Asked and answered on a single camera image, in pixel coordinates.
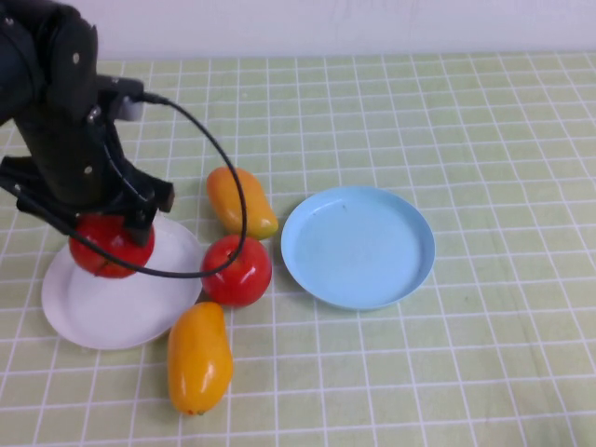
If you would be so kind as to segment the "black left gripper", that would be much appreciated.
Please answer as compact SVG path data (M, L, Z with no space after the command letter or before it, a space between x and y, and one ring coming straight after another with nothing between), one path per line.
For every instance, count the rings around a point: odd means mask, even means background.
M119 215L141 247L156 214L171 211L174 185L133 167L103 110L73 120L53 109L27 109L18 114L18 130L30 155L1 160L1 188L19 211L59 232L73 232L78 214Z

